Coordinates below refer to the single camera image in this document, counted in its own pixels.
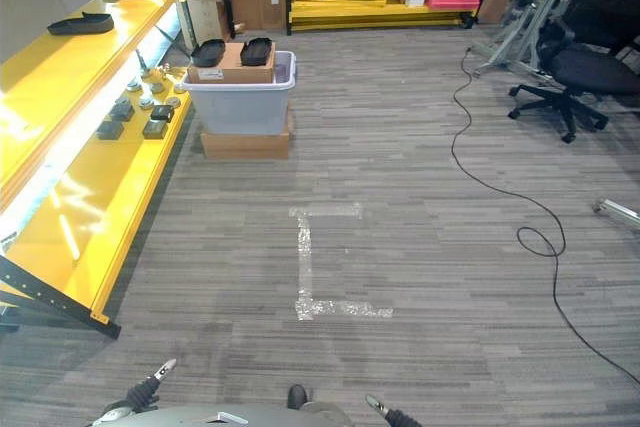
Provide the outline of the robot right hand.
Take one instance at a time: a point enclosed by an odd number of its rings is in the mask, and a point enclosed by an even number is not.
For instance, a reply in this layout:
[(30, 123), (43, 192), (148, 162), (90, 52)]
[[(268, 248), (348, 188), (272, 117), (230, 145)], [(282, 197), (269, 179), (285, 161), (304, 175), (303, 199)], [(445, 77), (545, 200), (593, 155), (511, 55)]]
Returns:
[(422, 424), (401, 410), (387, 408), (373, 395), (365, 396), (366, 403), (378, 413), (390, 427), (422, 427)]

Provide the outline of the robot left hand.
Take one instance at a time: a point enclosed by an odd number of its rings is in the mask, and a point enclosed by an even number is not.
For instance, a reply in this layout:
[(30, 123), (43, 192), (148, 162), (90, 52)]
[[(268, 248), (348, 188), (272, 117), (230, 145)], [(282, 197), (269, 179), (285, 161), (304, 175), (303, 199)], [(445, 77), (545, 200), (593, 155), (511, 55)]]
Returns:
[(134, 413), (156, 410), (159, 396), (156, 394), (160, 384), (176, 367), (177, 359), (166, 361), (154, 374), (131, 387), (126, 395), (126, 401), (131, 405)]

